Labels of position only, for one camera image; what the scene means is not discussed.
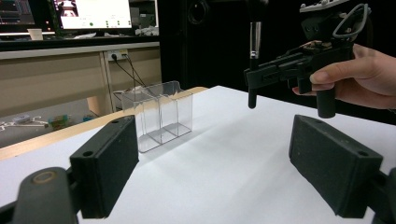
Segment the robotic arm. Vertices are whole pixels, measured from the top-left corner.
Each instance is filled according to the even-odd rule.
[[[302,4],[302,22],[308,43],[288,50],[269,63],[258,64],[260,25],[258,9],[250,10],[252,18],[250,38],[250,67],[245,70],[248,85],[248,106],[256,106],[257,89],[288,81],[289,88],[299,87],[300,94],[312,91],[309,76],[321,67],[353,58],[353,41],[365,25],[370,8],[367,4],[355,6],[348,14],[339,11],[339,5],[348,0],[321,0],[313,6]],[[266,7],[268,1],[247,1],[248,8]],[[335,116],[334,89],[318,91],[318,115]]]

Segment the black curtain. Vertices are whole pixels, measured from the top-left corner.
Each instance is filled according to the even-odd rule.
[[[247,4],[243,0],[205,0],[206,5],[199,8],[203,1],[158,0],[163,81],[178,80],[183,89],[220,85],[247,91],[243,75],[249,64],[250,18]],[[269,0],[267,11],[262,16],[262,63],[306,42],[299,8],[302,3],[310,5],[315,2]],[[396,39],[393,2],[350,0],[344,6],[348,12],[358,3],[368,3],[373,23],[371,47],[396,56],[396,45],[392,43]],[[366,36],[363,31],[356,42],[367,45]],[[286,82],[262,88],[259,95],[316,107],[315,97],[293,94]],[[248,106],[248,99],[240,106]],[[395,115],[388,110],[337,101],[336,112],[396,124]]]

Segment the computer monitor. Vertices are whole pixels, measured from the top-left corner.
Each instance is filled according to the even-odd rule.
[[[43,35],[55,34],[47,1],[0,0],[0,38],[29,36],[30,28],[41,28]]]
[[[63,33],[132,28],[129,0],[51,0]]]

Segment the finger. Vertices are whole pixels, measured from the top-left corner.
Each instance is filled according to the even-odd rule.
[[[334,88],[335,83],[326,83],[326,84],[312,84],[312,91],[327,91]]]
[[[362,45],[354,44],[353,45],[353,54],[355,58],[363,58],[363,57],[382,57],[383,53],[375,50],[369,49]]]
[[[293,88],[291,88],[291,90],[297,95],[305,95],[305,96],[315,96],[315,95],[317,95],[316,91],[310,91],[310,92],[307,92],[307,93],[304,93],[304,94],[300,94],[300,90],[299,90],[298,87],[293,87]]]
[[[312,74],[309,79],[313,84],[326,84],[334,83],[349,77],[369,78],[374,75],[372,67],[372,57],[332,63],[319,69]]]

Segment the desk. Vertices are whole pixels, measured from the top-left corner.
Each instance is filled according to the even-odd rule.
[[[110,217],[80,223],[371,223],[336,217],[290,163],[295,114],[318,119],[317,110],[220,86],[193,95],[192,132],[140,154]],[[396,127],[336,115],[325,119],[396,166]],[[18,185],[34,171],[60,166],[100,130],[96,127],[0,161],[0,206],[15,201]]]

